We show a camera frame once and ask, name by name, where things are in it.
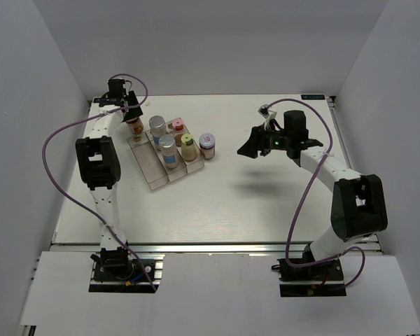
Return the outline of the pink cap spice bottle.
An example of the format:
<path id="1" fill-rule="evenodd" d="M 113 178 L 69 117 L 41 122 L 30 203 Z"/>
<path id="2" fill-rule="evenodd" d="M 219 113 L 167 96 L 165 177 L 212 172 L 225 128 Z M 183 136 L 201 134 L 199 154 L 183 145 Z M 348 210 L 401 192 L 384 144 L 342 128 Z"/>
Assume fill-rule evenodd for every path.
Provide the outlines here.
<path id="1" fill-rule="evenodd" d="M 171 122 L 171 126 L 172 126 L 172 135 L 176 142 L 176 146 L 181 147 L 181 137 L 184 134 L 188 133 L 186 126 L 181 118 L 177 118 L 173 120 Z"/>

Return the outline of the silver lid jar blue label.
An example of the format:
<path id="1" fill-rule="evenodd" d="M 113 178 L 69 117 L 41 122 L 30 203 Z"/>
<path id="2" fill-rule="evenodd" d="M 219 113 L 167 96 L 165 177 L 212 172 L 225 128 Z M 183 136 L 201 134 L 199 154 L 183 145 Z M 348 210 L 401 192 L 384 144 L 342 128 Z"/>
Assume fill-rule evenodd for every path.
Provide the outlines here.
<path id="1" fill-rule="evenodd" d="M 159 147 L 165 166 L 169 169 L 178 167 L 179 159 L 174 137 L 170 134 L 162 135 L 159 138 Z"/>

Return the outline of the yellow cap white bottle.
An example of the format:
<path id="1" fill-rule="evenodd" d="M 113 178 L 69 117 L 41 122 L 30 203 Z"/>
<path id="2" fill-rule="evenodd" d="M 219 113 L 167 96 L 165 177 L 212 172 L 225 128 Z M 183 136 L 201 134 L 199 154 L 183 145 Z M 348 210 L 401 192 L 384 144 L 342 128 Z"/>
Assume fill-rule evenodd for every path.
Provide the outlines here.
<path id="1" fill-rule="evenodd" d="M 191 162 L 197 157 L 195 140 L 193 136 L 189 133 L 184 134 L 181 137 L 181 155 L 182 158 L 187 162 Z"/>

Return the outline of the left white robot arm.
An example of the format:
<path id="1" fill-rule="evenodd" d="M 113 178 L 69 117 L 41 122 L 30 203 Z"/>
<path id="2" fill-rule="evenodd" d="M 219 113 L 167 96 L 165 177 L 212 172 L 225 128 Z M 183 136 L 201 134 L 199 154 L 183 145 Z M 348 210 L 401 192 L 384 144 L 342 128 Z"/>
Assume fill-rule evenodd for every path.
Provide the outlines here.
<path id="1" fill-rule="evenodd" d="M 117 204 L 121 167 L 112 135 L 121 123 L 134 134 L 144 130 L 143 112 L 131 87 L 132 82 L 121 77 L 108 80 L 108 91 L 92 104 L 98 108 L 98 118 L 88 135 L 75 144 L 80 177 L 100 216 L 100 249 L 105 251 L 115 251 L 127 242 Z"/>

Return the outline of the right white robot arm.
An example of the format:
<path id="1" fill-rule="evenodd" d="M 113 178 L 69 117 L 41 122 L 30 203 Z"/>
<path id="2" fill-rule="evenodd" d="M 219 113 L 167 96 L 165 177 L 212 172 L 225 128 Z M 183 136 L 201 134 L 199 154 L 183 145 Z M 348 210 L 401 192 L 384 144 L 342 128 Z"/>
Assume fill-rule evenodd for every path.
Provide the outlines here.
<path id="1" fill-rule="evenodd" d="M 271 151 L 283 151 L 298 167 L 311 173 L 303 199 L 315 180 L 332 193 L 330 227 L 306 247 L 300 261 L 285 258 L 289 268 L 303 270 L 310 279 L 318 279 L 334 259 L 355 251 L 357 242 L 387 228 L 382 180 L 375 174 L 364 175 L 348 168 L 320 141 L 309 138 L 303 111 L 285 112 L 283 125 L 266 106 L 259 112 L 265 122 L 252 128 L 238 154 L 256 159 Z"/>

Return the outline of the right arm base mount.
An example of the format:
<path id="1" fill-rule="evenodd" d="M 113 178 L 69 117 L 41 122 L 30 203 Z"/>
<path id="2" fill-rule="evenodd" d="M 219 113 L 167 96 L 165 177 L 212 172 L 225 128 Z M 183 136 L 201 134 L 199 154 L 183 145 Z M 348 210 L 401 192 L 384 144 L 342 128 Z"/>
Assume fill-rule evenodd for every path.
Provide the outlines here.
<path id="1" fill-rule="evenodd" d="M 322 298 L 347 295 L 344 274 L 338 259 L 311 267 L 291 267 L 285 258 L 278 259 L 271 270 L 279 275 L 282 298 Z"/>

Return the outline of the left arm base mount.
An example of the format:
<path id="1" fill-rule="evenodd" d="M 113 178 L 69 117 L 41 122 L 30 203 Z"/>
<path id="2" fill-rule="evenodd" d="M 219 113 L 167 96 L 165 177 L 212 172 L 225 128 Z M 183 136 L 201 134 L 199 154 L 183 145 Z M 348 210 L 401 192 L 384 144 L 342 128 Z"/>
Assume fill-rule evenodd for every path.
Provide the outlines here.
<path id="1" fill-rule="evenodd" d="M 93 253 L 90 293 L 153 294 L 160 283 L 160 261 L 141 259 L 140 262 L 126 249 L 114 251 L 102 248 Z"/>

